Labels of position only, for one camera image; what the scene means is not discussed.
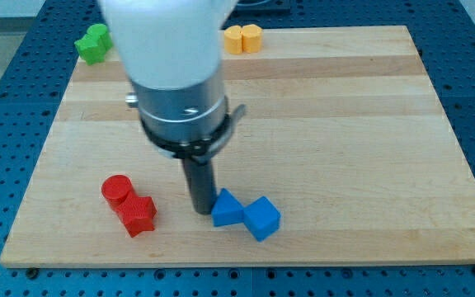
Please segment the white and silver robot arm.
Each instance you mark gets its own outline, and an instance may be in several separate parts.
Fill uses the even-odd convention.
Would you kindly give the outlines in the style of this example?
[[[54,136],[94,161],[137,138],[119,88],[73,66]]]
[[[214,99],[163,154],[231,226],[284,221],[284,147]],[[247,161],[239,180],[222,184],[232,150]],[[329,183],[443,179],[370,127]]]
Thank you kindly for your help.
[[[220,27],[237,0],[100,0],[148,138],[172,158],[208,162],[244,113],[228,112]]]

